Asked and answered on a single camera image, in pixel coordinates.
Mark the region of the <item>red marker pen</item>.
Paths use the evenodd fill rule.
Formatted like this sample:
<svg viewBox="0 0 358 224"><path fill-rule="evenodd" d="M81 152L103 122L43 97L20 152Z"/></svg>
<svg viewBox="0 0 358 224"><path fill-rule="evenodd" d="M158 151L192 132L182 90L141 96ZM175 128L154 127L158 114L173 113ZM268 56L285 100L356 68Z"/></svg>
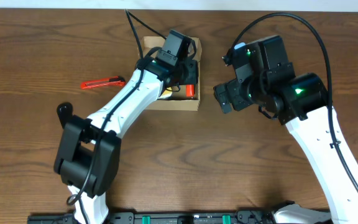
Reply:
<svg viewBox="0 0 358 224"><path fill-rule="evenodd" d="M186 85L186 97L193 98L195 96L195 86Z"/></svg>

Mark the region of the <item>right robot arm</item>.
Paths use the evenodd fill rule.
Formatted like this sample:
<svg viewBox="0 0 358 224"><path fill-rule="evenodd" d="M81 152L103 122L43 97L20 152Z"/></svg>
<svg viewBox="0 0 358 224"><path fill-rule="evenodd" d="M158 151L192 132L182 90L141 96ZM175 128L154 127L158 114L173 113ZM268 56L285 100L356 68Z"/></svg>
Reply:
<svg viewBox="0 0 358 224"><path fill-rule="evenodd" d="M223 57L235 78L214 87L224 113L257 105L295 138L329 205L327 212L288 202L270 212L271 223L358 223L358 164L341 132L328 92L315 73L296 75L283 40L274 35L240 43Z"/></svg>

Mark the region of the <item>yellow white sticky note pad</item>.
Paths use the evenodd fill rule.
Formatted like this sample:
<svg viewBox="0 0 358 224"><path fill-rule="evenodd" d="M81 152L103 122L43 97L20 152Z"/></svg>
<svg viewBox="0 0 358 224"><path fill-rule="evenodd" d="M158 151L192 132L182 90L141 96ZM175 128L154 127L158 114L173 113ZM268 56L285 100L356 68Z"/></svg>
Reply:
<svg viewBox="0 0 358 224"><path fill-rule="evenodd" d="M169 100L173 95L173 92L170 90L165 90L159 97L158 100Z"/></svg>

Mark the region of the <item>red utility knife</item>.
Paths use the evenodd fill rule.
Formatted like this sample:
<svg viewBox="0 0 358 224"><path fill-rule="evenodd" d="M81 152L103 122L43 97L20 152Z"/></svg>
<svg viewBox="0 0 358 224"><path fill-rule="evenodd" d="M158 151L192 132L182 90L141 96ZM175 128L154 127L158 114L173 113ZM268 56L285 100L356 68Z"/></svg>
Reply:
<svg viewBox="0 0 358 224"><path fill-rule="evenodd" d="M89 90L92 88L98 88L103 86L124 86L126 80L121 76L114 76L110 78L102 78L98 80L89 80L82 82L80 88L82 90Z"/></svg>

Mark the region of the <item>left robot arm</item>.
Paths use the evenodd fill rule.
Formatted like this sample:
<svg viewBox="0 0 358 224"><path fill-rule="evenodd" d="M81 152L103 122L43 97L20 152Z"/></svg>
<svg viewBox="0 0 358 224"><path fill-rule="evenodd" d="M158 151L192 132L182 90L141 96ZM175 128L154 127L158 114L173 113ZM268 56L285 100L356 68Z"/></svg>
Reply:
<svg viewBox="0 0 358 224"><path fill-rule="evenodd" d="M97 112L83 119L70 103L57 108L63 128L54 171L71 192L77 223L104 223L109 215L106 191L114 180L121 142L132 123L168 87L195 85L198 62L195 41L171 30L161 47L141 54L131 79Z"/></svg>

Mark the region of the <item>black bulb-shaped glue pen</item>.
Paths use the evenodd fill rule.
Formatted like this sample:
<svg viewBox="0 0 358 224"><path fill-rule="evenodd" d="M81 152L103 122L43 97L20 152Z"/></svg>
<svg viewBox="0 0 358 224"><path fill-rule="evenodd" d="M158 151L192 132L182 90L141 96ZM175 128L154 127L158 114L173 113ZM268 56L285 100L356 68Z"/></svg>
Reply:
<svg viewBox="0 0 358 224"><path fill-rule="evenodd" d="M64 102L57 106L57 115L62 128L73 116L73 105L70 102Z"/></svg>

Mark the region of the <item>brown cardboard box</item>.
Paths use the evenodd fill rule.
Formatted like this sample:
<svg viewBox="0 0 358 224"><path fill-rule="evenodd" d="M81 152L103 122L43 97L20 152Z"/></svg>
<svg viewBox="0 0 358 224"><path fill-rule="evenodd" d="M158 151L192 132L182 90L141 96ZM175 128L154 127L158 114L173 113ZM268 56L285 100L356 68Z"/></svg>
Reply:
<svg viewBox="0 0 358 224"><path fill-rule="evenodd" d="M201 93L200 93L200 84L201 84L201 41L197 37L192 37L195 41L197 53L194 57L194 60L197 61L198 66L198 83L195 85L195 96L193 98L186 97L186 85L182 85L179 92L173 92L172 97L169 100L157 100L146 108L147 110L164 110L164 111L198 111ZM144 55L151 50L152 47L162 47L165 40L159 36L145 36L141 40L142 50Z"/></svg>

